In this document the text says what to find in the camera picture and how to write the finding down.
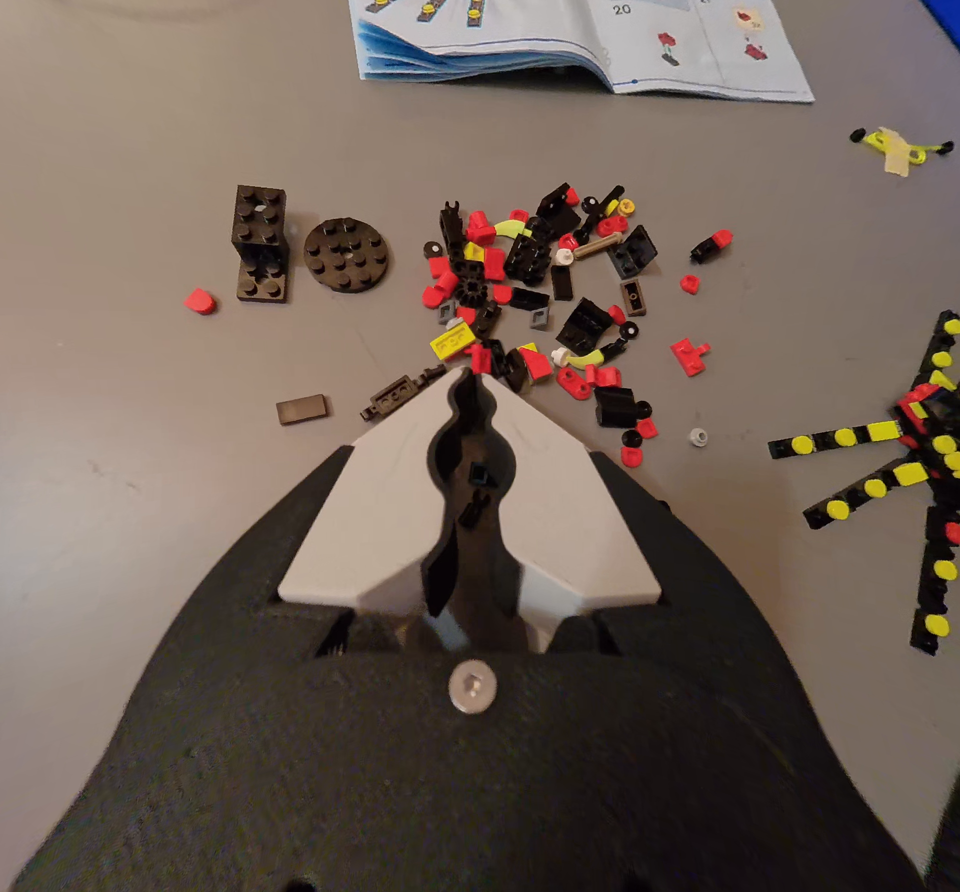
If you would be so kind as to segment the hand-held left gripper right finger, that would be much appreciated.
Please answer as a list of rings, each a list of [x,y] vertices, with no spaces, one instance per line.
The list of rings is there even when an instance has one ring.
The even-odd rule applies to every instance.
[[[545,652],[566,619],[656,604],[662,587],[587,446],[491,375],[478,392],[512,454],[499,529],[519,566],[517,613],[534,649]]]

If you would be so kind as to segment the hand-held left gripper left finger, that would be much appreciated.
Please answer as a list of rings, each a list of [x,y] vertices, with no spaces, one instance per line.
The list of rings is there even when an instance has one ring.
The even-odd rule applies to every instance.
[[[458,575],[451,478],[478,415],[467,367],[437,382],[350,448],[278,587],[291,603],[437,617]]]

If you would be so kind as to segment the small black lego clip piece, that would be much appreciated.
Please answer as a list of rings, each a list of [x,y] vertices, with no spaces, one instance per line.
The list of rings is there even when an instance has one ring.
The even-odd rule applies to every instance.
[[[494,502],[499,482],[483,462],[471,463],[466,478],[469,496],[458,516],[458,524],[465,530],[474,530]]]

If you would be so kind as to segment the pile of lego pieces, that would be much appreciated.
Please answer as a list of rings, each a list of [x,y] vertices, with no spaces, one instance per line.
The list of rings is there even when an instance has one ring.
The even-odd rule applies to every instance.
[[[580,300],[551,353],[535,343],[506,350],[494,336],[504,307],[525,312],[532,329],[546,328],[551,306],[572,300],[571,269],[581,258],[639,253],[630,264],[648,264],[656,252],[645,246],[642,227],[625,234],[633,208],[623,188],[604,201],[579,200],[569,184],[547,194],[534,214],[514,210],[497,223],[481,210],[464,220],[458,203],[445,203],[438,217],[442,241],[424,245],[431,281],[421,294],[443,327],[430,342],[438,364],[380,389],[361,410],[362,421],[383,420],[438,381],[450,361],[467,357],[474,377],[491,375],[514,393],[553,380],[578,401],[594,398],[598,424],[624,430],[623,463],[639,466],[642,442],[657,430],[652,406],[623,385],[614,366],[639,335],[630,313]]]

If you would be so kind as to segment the black yellow lego spider model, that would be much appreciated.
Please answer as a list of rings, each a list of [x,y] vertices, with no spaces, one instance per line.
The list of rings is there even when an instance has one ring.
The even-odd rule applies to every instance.
[[[952,631],[949,590],[958,582],[959,391],[952,373],[959,315],[942,311],[911,387],[890,407],[888,418],[855,427],[814,431],[770,441],[772,459],[804,457],[878,443],[896,443],[890,462],[858,478],[803,512],[818,530],[849,519],[859,508],[895,490],[926,486],[924,544],[918,572],[910,646],[933,657]]]

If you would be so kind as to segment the dark brown lego tile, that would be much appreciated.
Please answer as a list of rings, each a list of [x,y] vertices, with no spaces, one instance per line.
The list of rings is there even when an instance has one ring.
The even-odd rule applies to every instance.
[[[282,427],[324,419],[330,415],[328,399],[322,394],[284,400],[276,403],[275,409]]]

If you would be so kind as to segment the red lego plate with clip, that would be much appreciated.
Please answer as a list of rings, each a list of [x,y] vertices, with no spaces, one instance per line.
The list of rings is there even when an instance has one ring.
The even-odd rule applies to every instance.
[[[712,350],[712,347],[708,343],[696,345],[687,337],[671,344],[669,349],[684,374],[692,378],[706,370],[704,356]]]

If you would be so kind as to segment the black round lego plate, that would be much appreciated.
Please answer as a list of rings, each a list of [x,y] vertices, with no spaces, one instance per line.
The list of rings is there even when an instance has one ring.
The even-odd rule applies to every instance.
[[[376,287],[390,267],[390,250],[378,230],[350,216],[329,218],[306,236],[304,263],[331,291],[359,294]]]

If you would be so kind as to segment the black lego brick stack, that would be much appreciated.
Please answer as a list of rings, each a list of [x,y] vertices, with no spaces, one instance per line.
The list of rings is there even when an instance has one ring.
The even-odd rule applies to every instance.
[[[231,243],[239,255],[239,301],[286,303],[290,247],[285,235],[286,193],[282,189],[236,188]]]

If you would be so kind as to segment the lego instruction booklet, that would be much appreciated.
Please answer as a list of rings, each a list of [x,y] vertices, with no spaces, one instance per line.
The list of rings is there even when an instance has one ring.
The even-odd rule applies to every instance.
[[[811,104],[771,0],[348,0],[361,77],[579,67],[615,94]]]

